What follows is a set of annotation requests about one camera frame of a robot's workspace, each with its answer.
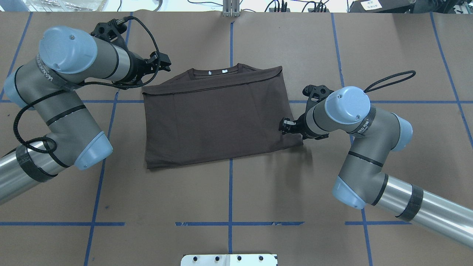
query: light blue cap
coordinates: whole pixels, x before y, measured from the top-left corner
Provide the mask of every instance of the light blue cap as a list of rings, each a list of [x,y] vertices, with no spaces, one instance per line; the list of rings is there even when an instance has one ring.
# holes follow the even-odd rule
[[[337,177],[332,194],[339,201],[355,209],[363,209],[366,202],[363,201],[340,177]]]
[[[87,147],[80,153],[74,165],[79,170],[85,170],[101,160],[107,158],[112,154],[113,147],[105,136],[105,133],[100,132],[95,138],[87,145]]]
[[[15,81],[15,76],[17,74],[18,69],[7,77],[7,79],[5,80],[5,83],[3,84],[3,90],[5,91],[5,94],[7,95],[8,99],[10,99],[10,101],[16,103],[20,108],[23,108],[26,106],[26,103],[18,94],[16,81]]]
[[[327,115],[339,124],[361,122],[368,115],[370,108],[368,95],[354,86],[337,90],[325,100]]]
[[[392,149],[392,151],[400,151],[406,147],[412,139],[412,125],[407,120],[400,118],[395,113],[392,113],[397,117],[399,121],[399,140],[397,141],[396,147]]]
[[[97,44],[87,32],[66,26],[54,26],[39,41],[39,55],[51,69],[75,74],[89,68],[97,57]]]

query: white bracket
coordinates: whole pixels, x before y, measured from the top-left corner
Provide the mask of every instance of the white bracket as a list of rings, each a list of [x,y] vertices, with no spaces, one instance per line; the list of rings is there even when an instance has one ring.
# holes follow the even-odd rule
[[[239,17],[240,16],[240,0],[223,0],[223,16]]]
[[[185,255],[181,266],[277,266],[275,254]]]

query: white label on cloth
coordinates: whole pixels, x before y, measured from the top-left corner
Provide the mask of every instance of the white label on cloth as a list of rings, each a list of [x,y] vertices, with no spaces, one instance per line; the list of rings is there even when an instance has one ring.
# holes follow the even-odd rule
[[[363,6],[365,10],[374,10],[374,9],[383,8],[378,0],[364,1],[364,2],[361,2],[361,5]]]

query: folded cloth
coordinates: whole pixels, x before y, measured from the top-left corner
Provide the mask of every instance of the folded cloth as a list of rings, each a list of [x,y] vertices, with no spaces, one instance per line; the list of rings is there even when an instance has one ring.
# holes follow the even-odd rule
[[[293,119],[281,66],[189,69],[143,95],[148,169],[302,145],[299,134],[278,131],[283,117]]]

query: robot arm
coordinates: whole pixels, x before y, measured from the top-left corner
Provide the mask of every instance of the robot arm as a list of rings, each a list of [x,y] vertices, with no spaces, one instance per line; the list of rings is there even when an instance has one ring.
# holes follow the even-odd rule
[[[338,200],[356,209],[380,206],[401,220],[473,248],[472,210],[381,172],[389,152],[400,151],[410,142],[409,122],[371,105],[357,87],[333,92],[309,85],[303,93],[309,96],[306,112],[294,122],[284,118],[283,134],[322,139],[342,129],[355,137],[332,190]]]
[[[99,23],[91,34],[51,27],[40,41],[39,54],[7,78],[6,95],[23,108],[16,126],[24,111],[35,109],[51,133],[25,142],[15,132],[22,145],[0,159],[0,204],[69,166],[85,170],[112,153],[107,136],[75,92],[88,83],[100,84],[85,83],[86,78],[111,80],[113,87],[128,89],[149,83],[141,82],[144,75],[170,71],[168,56],[157,46],[147,60],[128,50],[120,34],[129,19],[136,18]]]

